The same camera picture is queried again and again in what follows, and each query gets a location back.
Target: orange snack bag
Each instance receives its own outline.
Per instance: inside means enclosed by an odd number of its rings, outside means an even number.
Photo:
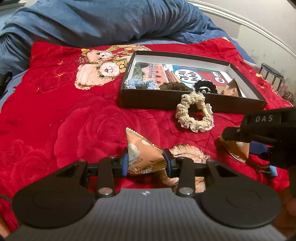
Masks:
[[[146,138],[126,128],[128,143],[128,175],[135,176],[159,171],[167,167],[162,150]]]

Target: beige crochet scrunchie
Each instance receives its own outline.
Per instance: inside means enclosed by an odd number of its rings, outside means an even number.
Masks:
[[[191,104],[196,104],[199,110],[202,110],[204,117],[202,120],[195,120],[188,115],[188,108]],[[212,107],[205,104],[205,97],[201,93],[191,92],[189,95],[182,95],[181,103],[177,105],[176,118],[181,126],[193,132],[206,132],[214,127],[214,118],[212,116]]]

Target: teddy bear print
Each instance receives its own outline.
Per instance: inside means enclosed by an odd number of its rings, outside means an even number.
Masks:
[[[89,90],[95,85],[104,85],[114,80],[126,71],[135,50],[151,51],[141,45],[113,45],[107,50],[81,49],[75,87]]]
[[[120,74],[119,66],[106,61],[102,64],[82,64],[78,67],[75,87],[81,90],[89,90],[95,85],[104,85],[114,80]]]

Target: open box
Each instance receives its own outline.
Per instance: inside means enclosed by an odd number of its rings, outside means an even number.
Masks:
[[[210,103],[213,112],[250,113],[263,110],[267,101],[251,82],[230,62],[201,56],[157,52],[135,51],[129,61],[121,85],[123,107],[143,109],[175,110],[186,91],[131,89],[125,82],[133,77],[136,63],[189,66],[218,71],[228,83],[235,79],[241,97],[203,93],[205,103]]]

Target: metal screw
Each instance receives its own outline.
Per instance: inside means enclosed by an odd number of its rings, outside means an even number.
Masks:
[[[144,192],[142,192],[142,194],[143,194],[143,195],[145,195],[145,196],[147,196],[147,195],[149,195],[149,194],[150,194],[150,192],[149,192],[149,191],[147,191],[147,190],[145,190]]]
[[[183,195],[190,195],[193,193],[192,188],[188,188],[188,187],[183,187],[179,189],[179,192]]]
[[[111,188],[100,188],[99,189],[99,193],[101,194],[101,195],[110,195],[110,194],[112,194],[113,193],[113,190],[111,189]]]

